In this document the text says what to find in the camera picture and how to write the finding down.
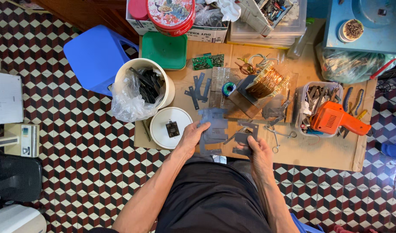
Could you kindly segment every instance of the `green circuit board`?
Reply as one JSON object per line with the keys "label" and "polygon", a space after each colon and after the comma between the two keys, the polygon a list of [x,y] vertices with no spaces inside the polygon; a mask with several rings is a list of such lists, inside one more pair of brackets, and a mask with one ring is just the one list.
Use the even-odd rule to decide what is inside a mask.
{"label": "green circuit board", "polygon": [[204,70],[212,69],[212,67],[223,67],[224,66],[224,55],[212,55],[199,58],[193,58],[192,63],[194,65],[194,70]]}

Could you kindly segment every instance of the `hand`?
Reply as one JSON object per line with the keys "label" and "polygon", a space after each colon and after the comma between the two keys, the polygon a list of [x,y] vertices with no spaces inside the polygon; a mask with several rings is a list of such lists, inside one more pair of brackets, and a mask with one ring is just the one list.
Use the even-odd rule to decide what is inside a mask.
{"label": "hand", "polygon": [[182,138],[175,148],[175,150],[178,149],[182,151],[181,154],[184,153],[186,159],[189,159],[194,154],[195,146],[198,144],[202,132],[207,130],[211,125],[211,123],[206,122],[198,127],[198,124],[199,121],[195,121],[185,127]]}
{"label": "hand", "polygon": [[[250,157],[252,177],[261,180],[273,178],[273,151],[262,138],[255,141],[250,135],[247,137],[247,141],[252,150],[252,156]],[[237,148],[248,149],[248,146],[240,144]]]}

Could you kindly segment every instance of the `peacock design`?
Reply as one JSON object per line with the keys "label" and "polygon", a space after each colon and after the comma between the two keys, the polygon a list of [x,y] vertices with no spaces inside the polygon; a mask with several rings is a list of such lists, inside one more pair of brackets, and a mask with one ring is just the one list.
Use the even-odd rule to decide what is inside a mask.
{"label": "peacock design", "polygon": [[180,4],[172,3],[172,0],[166,0],[162,6],[155,2],[155,6],[158,8],[160,13],[164,13],[164,16],[167,14],[172,14],[178,19],[183,20],[189,15],[189,12],[185,7],[181,6]]}

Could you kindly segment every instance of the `green plastic container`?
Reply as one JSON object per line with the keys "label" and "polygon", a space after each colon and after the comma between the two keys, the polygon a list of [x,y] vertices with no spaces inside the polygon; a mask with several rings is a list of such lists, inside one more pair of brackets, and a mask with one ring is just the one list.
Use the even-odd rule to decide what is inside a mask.
{"label": "green plastic container", "polygon": [[166,70],[181,70],[186,66],[186,35],[165,36],[160,32],[143,35],[142,58],[158,63]]}

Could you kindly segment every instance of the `white round container lid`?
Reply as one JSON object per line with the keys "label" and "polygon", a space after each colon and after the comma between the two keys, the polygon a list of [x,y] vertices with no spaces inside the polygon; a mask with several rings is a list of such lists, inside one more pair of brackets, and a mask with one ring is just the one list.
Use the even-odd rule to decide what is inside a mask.
{"label": "white round container lid", "polygon": [[[166,124],[169,121],[178,125],[179,135],[170,138]],[[150,122],[150,135],[159,146],[166,149],[175,149],[183,135],[185,127],[192,123],[192,118],[187,112],[180,108],[168,107],[159,110]]]}

